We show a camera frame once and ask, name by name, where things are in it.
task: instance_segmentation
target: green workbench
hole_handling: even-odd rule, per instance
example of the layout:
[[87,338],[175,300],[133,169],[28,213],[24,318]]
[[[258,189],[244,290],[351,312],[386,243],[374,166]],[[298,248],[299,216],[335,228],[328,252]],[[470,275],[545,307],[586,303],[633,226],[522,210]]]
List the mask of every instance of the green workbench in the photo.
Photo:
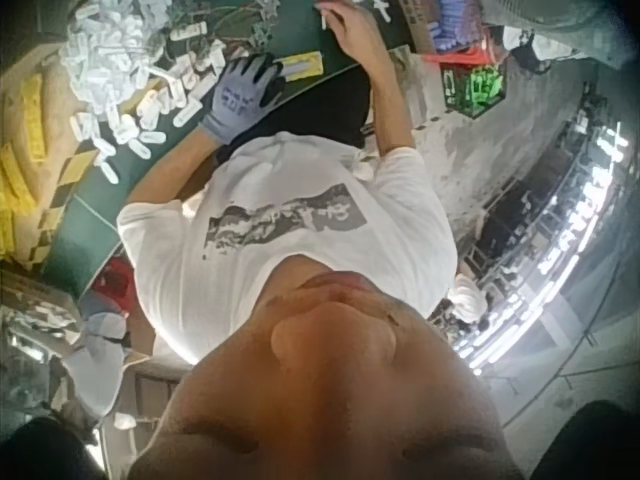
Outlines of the green workbench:
[[[217,7],[243,6],[248,2],[221,0],[210,3]],[[278,58],[319,50],[323,56],[325,71],[323,76],[288,83],[286,99],[291,99],[353,65],[352,60],[340,51],[333,33],[321,29],[320,15],[312,7],[313,3],[313,0],[280,0],[278,24],[272,29],[273,38],[267,50]],[[372,8],[370,0],[365,0],[361,5]],[[390,24],[385,23],[376,10],[372,11],[388,48],[411,43],[407,24],[397,3],[392,3],[389,9],[392,17]],[[224,31],[226,35],[248,37],[249,28],[249,25],[239,22]],[[172,124],[175,113],[177,111],[160,117],[157,130],[167,134],[167,142],[163,145],[149,145],[151,160],[141,159],[126,145],[118,148],[116,156],[111,158],[111,164],[119,174],[119,184],[108,183],[97,168],[90,168],[77,184],[54,238],[51,252],[40,272],[46,283],[76,297],[90,286],[97,273],[120,246],[115,224],[125,199],[153,164],[193,130],[204,115],[204,111],[199,112],[183,128],[177,129]]]

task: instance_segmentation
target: glove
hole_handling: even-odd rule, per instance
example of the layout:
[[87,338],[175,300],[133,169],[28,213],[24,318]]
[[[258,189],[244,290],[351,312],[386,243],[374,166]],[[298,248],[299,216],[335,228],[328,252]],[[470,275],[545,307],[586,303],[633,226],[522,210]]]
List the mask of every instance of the glove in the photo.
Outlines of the glove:
[[211,111],[201,126],[220,144],[228,145],[271,112],[285,80],[273,55],[252,55],[231,61],[213,91]]

